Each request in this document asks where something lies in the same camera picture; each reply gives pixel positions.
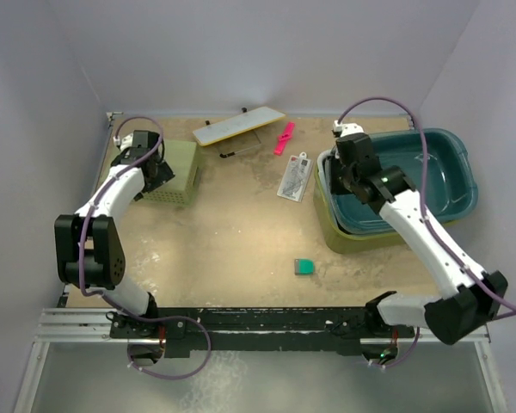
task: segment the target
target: wooden board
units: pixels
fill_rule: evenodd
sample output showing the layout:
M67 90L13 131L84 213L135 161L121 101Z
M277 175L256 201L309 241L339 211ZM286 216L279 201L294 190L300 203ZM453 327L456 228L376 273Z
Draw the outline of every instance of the wooden board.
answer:
M261 108L250 110L243 114L233 116L232 118L203 126L193 131L193 135L199 145L207 146L215 144L220 140L251 131L257 127L273 123L276 120L281 120L285 116L285 114L277 110L262 106Z
M312 182L301 203L276 195L289 156L305 151L316 160L334 144L333 119L291 118L264 126L256 130L260 149L227 159L218 154L248 146L255 136L202 148L206 164L189 208L140 201L118 223L127 273L160 306L363 305L388 290L435 294L426 269L406 246L352 256L329 250L312 204ZM193 140L192 131L205 120L160 121L166 139ZM296 123L294 138L277 157L273 149L287 121ZM368 133L408 129L404 118L352 121ZM143 128L152 126L134 121L121 135ZM101 176L115 151L111 144ZM295 258L313 260L316 274L294 275ZM106 306L76 288L67 305Z

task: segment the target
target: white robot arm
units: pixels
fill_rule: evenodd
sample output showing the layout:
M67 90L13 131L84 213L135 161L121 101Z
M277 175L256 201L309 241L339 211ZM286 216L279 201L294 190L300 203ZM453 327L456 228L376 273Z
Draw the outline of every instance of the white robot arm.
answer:
M499 272L488 274L470 258L426 208L422 217L420 194L396 166L383 169L371 138L356 124L335 121L336 150L331 162L333 194L353 193L402 236L434 278L439 297L406 297L391 292L373 300L377 322L429 328L442 342L453 344L472 330L491 321L499 304L485 294L465 273L471 270L486 286L503 297L507 280ZM440 246L434 232L464 262L459 266Z
M95 195L73 215L60 215L55 222L56 255L59 279L81 289L85 295L99 293L131 314L156 317L157 305L151 294L125 275L126 260L115 222L126 212L129 203L146 192L160 187L174 177L172 169L158 152L137 167L127 166L151 151L159 140L158 133L134 131L123 139L105 182ZM102 193L99 203L96 196ZM87 235L92 245L80 245L81 229L88 220ZM80 285L79 252L84 248L83 278Z

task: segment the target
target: green mesh box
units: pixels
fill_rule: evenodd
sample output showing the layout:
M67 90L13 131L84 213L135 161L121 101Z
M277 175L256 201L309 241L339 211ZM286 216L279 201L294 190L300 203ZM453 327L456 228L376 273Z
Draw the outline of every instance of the green mesh box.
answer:
M187 206L191 204L199 186L203 157L195 142L164 141L164 157L175 177L160 188L145 194L145 200Z

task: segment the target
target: pink toy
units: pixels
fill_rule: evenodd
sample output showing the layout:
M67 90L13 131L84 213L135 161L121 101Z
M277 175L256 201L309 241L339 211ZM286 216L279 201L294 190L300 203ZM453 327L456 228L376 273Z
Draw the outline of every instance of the pink toy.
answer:
M283 150L285 149L286 143L292 138L292 130L294 129L294 122L289 122L286 124L285 131L277 137L278 144L275 147L275 151L273 153L275 155L282 155Z

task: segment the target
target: wire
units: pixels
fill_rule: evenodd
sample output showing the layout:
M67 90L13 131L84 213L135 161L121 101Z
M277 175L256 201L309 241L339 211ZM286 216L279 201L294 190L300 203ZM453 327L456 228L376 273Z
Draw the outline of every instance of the wire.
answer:
M82 295L84 297L91 297L92 295L100 295L101 298L106 303L111 305L117 311L123 312L126 315L128 315L129 317L133 318L134 320L140 321L142 323L165 323L165 322L168 322L168 321L186 321L186 322L195 324L205 334L205 339L206 339L206 355L205 355L205 359L200 364L200 366L198 366L192 372L181 374L181 375L178 375L178 376L172 376L172 375L168 375L168 374L155 373L155 372L152 372L150 370L146 370L146 369L144 369L144 368L142 368L140 366L135 365L134 360L130 356L129 351L127 351L127 353L128 353L128 360L130 361L130 365L132 367L136 368L137 370L139 370L142 373L148 374L148 375L156 377L158 379L167 379L167 380L187 379L187 378L189 378L191 376L194 376L198 372L200 372L206 366L206 363L208 363L208 361L210 360L211 355L212 355L212 342L211 342L210 335L208 334L208 331L206 331L205 327L201 323L199 323L196 320L193 320L190 317L185 317L185 316L169 316L169 317L159 317L159 318L141 317L141 316L139 316L137 314L134 314L134 313L126 310L125 308L121 307L120 305L118 305L117 303L112 301L110 298L104 296L102 291L100 291L100 290L88 291L86 289L86 280L85 280L84 266L82 265L82 263L84 262L84 245L86 244L86 238L87 238L87 234L88 234L89 222L90 222L90 220L92 218L92 215L94 214L95 209L97 208L101 198L103 198L103 195L105 195L105 193L113 186L113 184L122 175L124 175L129 170L139 166L141 163L145 162L147 159L149 159L153 155L153 153L155 153L158 150L159 146L163 142L163 136L164 136L163 127L156 120L154 120L152 118L149 118L147 116L133 116L133 117L124 119L120 123L119 127L117 127L117 130L114 133L114 137L118 138L120 129L126 123L128 123L129 121L135 120L135 119L145 119L145 120L148 120L148 121L152 122L158 128L159 136L158 136L157 142L155 143L155 146L153 146L145 155L143 155L141 158L135 160L134 162L132 162L131 164L126 166L124 169L122 169L118 174L116 174L115 176L111 177L108 181L106 181L103 184L103 186L101 187L101 189L95 195L94 200L92 202L90 202L88 211L86 212L86 216L84 217L83 227L82 227L82 230L80 232L80 240L79 240L79 247L78 247L78 262L79 262L79 265L78 265L78 285L80 287L80 292L82 293Z
M503 299L502 297L499 297L497 294L495 294L493 291L491 291L488 286L486 286L480 278L474 274L474 272L464 263L463 260L461 260L460 256L455 253L451 249L449 245L447 245L443 239L438 235L436 230L434 230L432 224L428 220L427 216L427 202L426 202L426 194L427 194L427 171L428 171L428 150L427 150L427 139L424 135L424 130L422 129L421 123L419 122L419 119L411 112L409 108L407 108L403 103L389 98L385 96L373 96L368 97L366 99L362 99L358 102L355 102L352 106L350 106L348 109L344 111L344 113L341 115L341 117L338 119L339 123L344 120L346 115L355 107L359 106L361 103L369 102L369 101L386 101L390 103L394 103L395 105L399 106L401 109L403 109L409 117L411 118L411 121L415 125L415 129L419 132L419 135L421 136L421 144L422 144L422 173L421 173L421 215L424 219L424 223L430 232L430 235L436 240L438 245L455 261L458 266L480 287L480 289L488 295L493 301L496 301L500 305L505 306L506 308L512 310L508 313L501 314L500 316L497 316L494 318L494 320L501 320L503 318L513 317L516 316L516 305L511 303L510 301L507 301L506 299Z
M395 359L390 364L371 363L370 366L375 366L375 367L378 367L378 368L382 368L383 370L385 370L387 368L392 368L392 367L398 366L399 364L401 364L404 361L406 361L407 358L411 355L411 353L413 353L413 351L416 348L417 343L419 342L419 337L420 336L421 336L421 327L417 327L416 328L416 332L415 332L415 339L411 343L411 346L407 349L407 351L405 353L402 354L401 357L398 357L397 359Z

